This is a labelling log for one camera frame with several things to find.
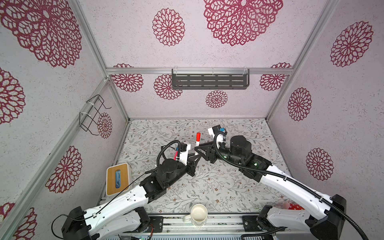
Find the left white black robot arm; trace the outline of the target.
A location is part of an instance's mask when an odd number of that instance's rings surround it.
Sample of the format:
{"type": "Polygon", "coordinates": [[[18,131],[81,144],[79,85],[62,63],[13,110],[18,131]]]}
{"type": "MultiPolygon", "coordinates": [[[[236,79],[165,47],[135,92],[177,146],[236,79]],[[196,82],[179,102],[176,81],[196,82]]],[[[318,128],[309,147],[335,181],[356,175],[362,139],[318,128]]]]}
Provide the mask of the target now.
{"type": "Polygon", "coordinates": [[[191,155],[186,164],[167,159],[131,190],[118,194],[110,202],[83,210],[73,209],[62,226],[65,240],[105,240],[123,232],[142,232],[150,217],[145,205],[163,196],[184,175],[195,175],[200,156],[191,155]]]}

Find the pink marker pen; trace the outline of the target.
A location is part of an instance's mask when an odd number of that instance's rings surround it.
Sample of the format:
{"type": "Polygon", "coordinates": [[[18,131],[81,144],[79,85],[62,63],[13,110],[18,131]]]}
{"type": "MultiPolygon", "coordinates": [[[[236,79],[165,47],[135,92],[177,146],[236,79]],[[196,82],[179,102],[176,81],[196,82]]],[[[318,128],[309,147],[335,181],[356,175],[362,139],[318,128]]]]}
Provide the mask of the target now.
{"type": "Polygon", "coordinates": [[[178,159],[179,159],[179,152],[176,151],[175,156],[174,156],[174,160],[177,161],[178,159]]]}

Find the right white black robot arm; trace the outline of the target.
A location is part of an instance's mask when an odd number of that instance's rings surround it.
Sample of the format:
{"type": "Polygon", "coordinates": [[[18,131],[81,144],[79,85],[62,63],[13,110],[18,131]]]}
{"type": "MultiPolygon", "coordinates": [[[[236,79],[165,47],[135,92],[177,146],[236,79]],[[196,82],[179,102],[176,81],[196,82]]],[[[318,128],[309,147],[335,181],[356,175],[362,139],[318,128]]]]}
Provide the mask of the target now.
{"type": "Polygon", "coordinates": [[[338,240],[346,218],[346,200],[319,193],[290,178],[265,158],[252,152],[252,144],[244,136],[231,138],[225,146],[225,137],[218,135],[212,142],[201,143],[197,134],[195,152],[206,161],[215,163],[223,160],[239,168],[247,178],[269,186],[302,207],[298,213],[293,210],[264,206],[254,222],[260,231],[273,234],[292,228],[311,233],[318,240],[338,240]]]}

